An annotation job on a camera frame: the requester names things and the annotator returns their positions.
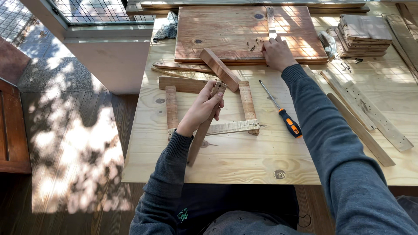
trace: wooden floor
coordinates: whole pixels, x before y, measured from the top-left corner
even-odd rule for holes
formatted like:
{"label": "wooden floor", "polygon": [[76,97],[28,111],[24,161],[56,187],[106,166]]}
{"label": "wooden floor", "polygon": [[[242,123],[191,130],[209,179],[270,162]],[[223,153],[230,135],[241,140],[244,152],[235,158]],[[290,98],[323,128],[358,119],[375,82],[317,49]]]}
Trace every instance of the wooden floor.
{"label": "wooden floor", "polygon": [[[128,234],[143,183],[121,183],[138,95],[23,93],[32,175],[0,173],[0,234]],[[399,193],[415,190],[398,189]],[[321,186],[296,186],[298,230],[335,233]],[[309,224],[309,216],[299,225]]]}

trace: dark pants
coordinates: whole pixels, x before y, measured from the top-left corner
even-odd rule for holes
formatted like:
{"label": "dark pants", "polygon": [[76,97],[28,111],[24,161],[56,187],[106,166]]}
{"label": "dark pants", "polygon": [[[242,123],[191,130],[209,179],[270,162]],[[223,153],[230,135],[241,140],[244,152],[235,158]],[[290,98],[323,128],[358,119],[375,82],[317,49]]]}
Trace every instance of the dark pants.
{"label": "dark pants", "polygon": [[280,217],[295,230],[298,226],[299,205],[293,185],[184,184],[177,234],[202,234],[217,217],[234,210],[263,212]]}

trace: metal grid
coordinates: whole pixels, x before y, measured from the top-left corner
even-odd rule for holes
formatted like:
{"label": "metal grid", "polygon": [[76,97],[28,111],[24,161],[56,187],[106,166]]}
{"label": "metal grid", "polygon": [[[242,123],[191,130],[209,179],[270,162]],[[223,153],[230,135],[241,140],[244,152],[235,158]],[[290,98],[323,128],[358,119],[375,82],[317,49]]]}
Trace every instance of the metal grid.
{"label": "metal grid", "polygon": [[[69,23],[132,22],[121,0],[52,0]],[[135,19],[154,21],[154,15],[138,15]]]}

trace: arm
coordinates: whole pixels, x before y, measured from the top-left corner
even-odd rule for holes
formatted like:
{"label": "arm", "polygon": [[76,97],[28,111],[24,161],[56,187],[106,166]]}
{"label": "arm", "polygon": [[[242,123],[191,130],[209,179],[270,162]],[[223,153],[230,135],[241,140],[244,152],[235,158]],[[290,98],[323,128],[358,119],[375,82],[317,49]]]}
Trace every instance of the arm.
{"label": "arm", "polygon": [[365,156],[357,135],[297,64],[287,44],[271,38],[263,54],[289,87],[303,138],[336,217],[336,233],[417,234],[417,225],[387,188],[379,164]]}
{"label": "arm", "polygon": [[210,100],[215,81],[209,81],[199,93],[177,130],[161,153],[148,183],[144,186],[131,222],[130,234],[175,234],[178,199],[184,183],[187,153],[193,139],[193,132],[216,109],[214,119],[219,120],[219,112],[224,107],[223,93]]}

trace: screwdriver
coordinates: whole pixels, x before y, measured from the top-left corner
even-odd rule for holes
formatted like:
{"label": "screwdriver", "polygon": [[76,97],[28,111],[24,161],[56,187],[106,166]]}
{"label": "screwdriver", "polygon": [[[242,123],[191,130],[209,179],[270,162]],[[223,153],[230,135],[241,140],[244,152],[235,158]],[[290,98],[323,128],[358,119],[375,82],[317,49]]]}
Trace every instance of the screwdriver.
{"label": "screwdriver", "polygon": [[265,91],[267,91],[268,95],[272,99],[272,101],[276,104],[277,108],[279,108],[279,115],[282,116],[283,121],[286,124],[287,129],[289,130],[290,134],[292,134],[295,138],[299,138],[302,136],[301,129],[299,128],[298,124],[293,121],[293,119],[289,116],[289,114],[286,113],[286,110],[283,108],[280,108],[280,106],[276,103],[273,96],[268,92],[267,88],[264,86],[263,82],[261,80],[258,80],[261,85],[264,87]]}

